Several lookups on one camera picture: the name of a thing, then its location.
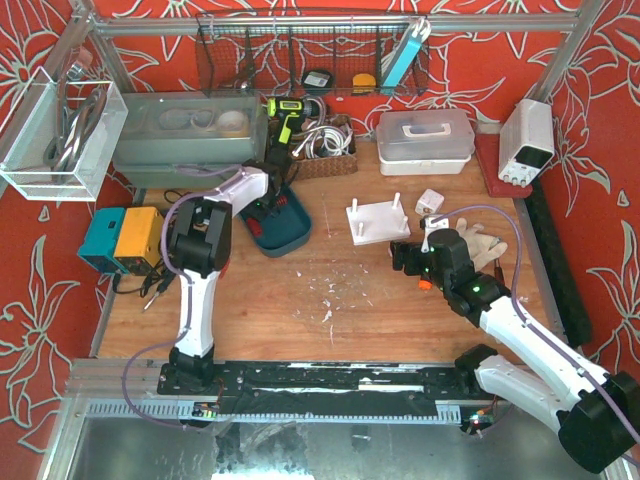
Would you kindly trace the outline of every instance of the wooden board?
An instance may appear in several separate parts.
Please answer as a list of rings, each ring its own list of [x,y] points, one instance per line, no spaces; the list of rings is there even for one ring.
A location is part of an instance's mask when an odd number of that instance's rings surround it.
[[[224,360],[314,360],[451,362],[468,348],[491,338],[454,314],[439,291],[425,293],[416,277],[391,269],[388,244],[354,247],[345,208],[393,199],[409,216],[411,239],[421,241],[416,201],[426,188],[445,196],[442,211],[489,203],[517,219],[510,199],[490,198],[477,161],[459,175],[384,177],[379,172],[376,145],[358,143],[359,172],[344,177],[305,180],[294,190],[313,219],[309,243],[282,258],[270,259],[253,244],[244,225],[233,223],[230,268],[218,283],[214,308],[215,356]],[[146,204],[166,208],[162,191],[150,191]],[[504,239],[502,258],[507,285],[515,264],[515,236],[493,212],[466,215],[485,231]],[[487,267],[493,273],[492,266]],[[121,288],[137,286],[140,278],[125,278]],[[547,319],[526,253],[518,296],[543,324]],[[178,332],[180,288],[176,280],[145,314],[146,300],[118,295],[100,349],[100,357],[129,357]],[[507,352],[498,347],[502,353]],[[166,357],[168,348],[148,352]]]

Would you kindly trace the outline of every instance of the blue object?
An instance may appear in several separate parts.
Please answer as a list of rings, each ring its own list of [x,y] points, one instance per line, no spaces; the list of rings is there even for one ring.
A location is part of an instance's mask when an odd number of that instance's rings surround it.
[[[390,58],[383,60],[383,63],[388,63],[383,67],[382,93],[393,95],[395,88],[402,81],[402,77],[430,33],[431,24],[423,18],[414,21],[407,27],[397,48],[390,54]]]
[[[102,208],[93,215],[78,256],[100,273],[129,271],[113,256],[124,221],[125,209]]]
[[[253,241],[267,257],[282,257],[303,246],[311,236],[311,217],[298,200],[293,190],[282,187],[280,197],[287,203],[279,208],[275,216],[268,216],[259,222],[262,234],[254,235],[247,225],[247,216],[240,212],[240,217],[249,229]]]

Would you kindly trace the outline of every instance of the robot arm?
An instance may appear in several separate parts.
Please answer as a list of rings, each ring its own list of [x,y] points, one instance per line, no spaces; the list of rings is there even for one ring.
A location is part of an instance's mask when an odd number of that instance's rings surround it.
[[[431,232],[428,245],[429,251],[422,252],[422,244],[392,242],[393,268],[437,286],[454,312],[505,344],[537,375],[478,345],[456,360],[465,388],[479,387],[499,395],[545,423],[557,432],[567,453],[590,472],[601,472],[634,445],[584,374],[588,372],[604,388],[638,430],[640,386],[632,377],[624,372],[610,375],[562,343],[520,306],[523,322],[511,292],[492,276],[475,272],[466,242],[455,230]],[[545,340],[569,355],[580,369]]]
[[[169,249],[182,289],[180,332],[186,335],[172,348],[169,363],[203,382],[213,368],[213,298],[221,271],[231,253],[231,218],[269,191],[270,175],[255,167],[243,167],[202,201],[180,206]],[[206,230],[196,224],[204,223]]]

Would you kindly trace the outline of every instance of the beige glove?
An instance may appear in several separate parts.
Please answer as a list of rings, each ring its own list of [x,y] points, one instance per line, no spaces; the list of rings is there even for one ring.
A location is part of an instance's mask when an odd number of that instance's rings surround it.
[[[456,222],[456,230],[469,247],[469,256],[473,260],[476,272],[482,270],[488,263],[499,258],[507,251],[507,244],[498,237],[478,233],[484,230],[484,225],[476,223],[467,228],[467,220],[459,218]]]

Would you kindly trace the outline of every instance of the black cable tray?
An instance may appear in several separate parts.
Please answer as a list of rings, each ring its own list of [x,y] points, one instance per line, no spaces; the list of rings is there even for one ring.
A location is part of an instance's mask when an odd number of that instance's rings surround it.
[[[361,94],[353,77],[367,73],[380,92],[381,62],[398,45],[411,19],[389,12],[322,8],[224,10],[197,16],[196,63],[207,96],[304,93],[301,80],[311,69],[332,73],[336,95]],[[421,95],[427,90],[429,45],[423,44],[398,86],[384,93]]]

